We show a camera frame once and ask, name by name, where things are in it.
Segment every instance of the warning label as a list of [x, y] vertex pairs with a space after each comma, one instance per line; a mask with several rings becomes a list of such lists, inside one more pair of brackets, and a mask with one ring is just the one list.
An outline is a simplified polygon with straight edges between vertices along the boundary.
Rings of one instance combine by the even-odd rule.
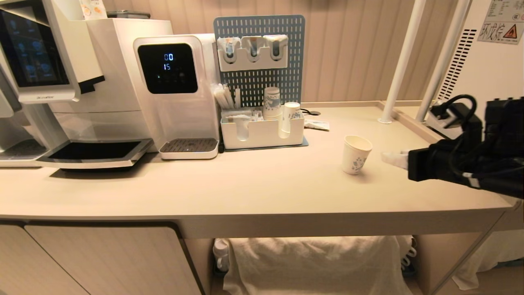
[[479, 41], [519, 44], [524, 32], [524, 0], [492, 0]]

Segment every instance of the paper cup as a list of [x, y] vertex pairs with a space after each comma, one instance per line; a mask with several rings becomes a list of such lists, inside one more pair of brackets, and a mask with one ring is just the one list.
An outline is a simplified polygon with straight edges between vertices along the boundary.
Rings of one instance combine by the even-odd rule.
[[262, 109], [264, 118], [277, 117], [282, 115], [280, 108], [280, 89], [278, 87], [266, 87], [264, 89], [264, 108]]
[[291, 131], [291, 119], [300, 118], [301, 115], [298, 102], [286, 102], [282, 112], [282, 130], [289, 133]]
[[264, 121], [272, 121], [272, 120], [280, 120], [282, 119], [282, 114], [278, 114], [276, 116], [264, 116]]
[[344, 153], [342, 154], [342, 170], [347, 174], [358, 174], [373, 145], [365, 138], [347, 135], [344, 138]]

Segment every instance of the dispenser drip tray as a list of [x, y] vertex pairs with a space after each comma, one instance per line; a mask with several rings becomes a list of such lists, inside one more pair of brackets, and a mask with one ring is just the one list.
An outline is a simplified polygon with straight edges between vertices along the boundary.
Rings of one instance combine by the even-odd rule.
[[160, 155], [166, 160], [211, 159], [218, 154], [219, 142], [214, 138], [181, 138], [166, 142]]
[[34, 139], [21, 141], [4, 152], [0, 152], [0, 166], [2, 163], [13, 165], [12, 161], [30, 161], [35, 160], [46, 152], [46, 148], [38, 144]]

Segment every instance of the white towel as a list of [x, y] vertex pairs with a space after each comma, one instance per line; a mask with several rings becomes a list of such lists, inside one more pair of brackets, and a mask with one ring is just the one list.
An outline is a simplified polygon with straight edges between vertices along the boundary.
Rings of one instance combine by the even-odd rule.
[[[411, 236], [399, 239], [402, 248]], [[228, 239], [232, 295], [411, 295], [395, 236]]]
[[524, 229], [493, 232], [453, 276], [461, 290], [478, 288], [477, 272], [524, 257]]

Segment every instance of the blue pegboard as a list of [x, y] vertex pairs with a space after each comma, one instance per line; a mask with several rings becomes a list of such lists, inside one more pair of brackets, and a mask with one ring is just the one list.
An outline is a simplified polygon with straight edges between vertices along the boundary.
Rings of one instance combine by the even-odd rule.
[[305, 18], [302, 15], [218, 17], [213, 22], [215, 38], [285, 34], [288, 36], [288, 67], [220, 72], [222, 84], [242, 92], [242, 107], [262, 106], [264, 88], [280, 88], [282, 104], [300, 102], [304, 61]]

